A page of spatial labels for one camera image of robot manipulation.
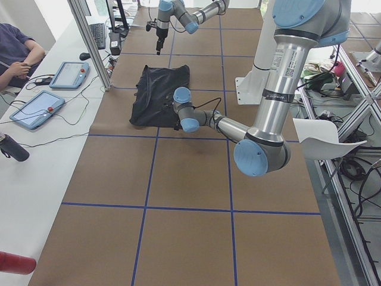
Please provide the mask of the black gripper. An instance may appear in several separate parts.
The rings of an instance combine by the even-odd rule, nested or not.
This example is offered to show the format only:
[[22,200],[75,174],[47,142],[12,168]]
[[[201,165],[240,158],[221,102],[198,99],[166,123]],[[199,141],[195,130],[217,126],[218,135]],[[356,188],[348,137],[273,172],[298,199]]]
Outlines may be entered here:
[[168,28],[162,29],[157,27],[157,44],[156,44],[156,53],[157,55],[161,54],[161,50],[163,49],[165,38],[168,36]]
[[180,119],[174,110],[173,94],[167,94],[163,103],[163,126],[174,130],[181,130]]

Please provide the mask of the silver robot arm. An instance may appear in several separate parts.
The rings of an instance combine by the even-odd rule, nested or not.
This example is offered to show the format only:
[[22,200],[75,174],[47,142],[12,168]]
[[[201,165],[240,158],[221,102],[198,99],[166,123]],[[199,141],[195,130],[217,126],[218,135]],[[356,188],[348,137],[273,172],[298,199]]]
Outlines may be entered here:
[[233,157],[247,176],[287,165],[291,150],[282,129],[312,48],[338,45],[349,34],[350,1],[276,1],[272,19],[276,48],[254,124],[245,126],[216,111],[198,111],[188,88],[173,94],[173,109],[185,132],[209,126],[235,142]]
[[156,46],[157,55],[161,54],[165,39],[168,36],[172,17],[175,17],[180,22],[186,32],[193,34],[202,23],[208,21],[211,17],[223,15],[227,11],[229,4],[229,0],[212,1],[212,3],[206,7],[194,13],[190,13],[186,9],[183,1],[160,1],[157,18],[154,20],[156,36],[158,37]]

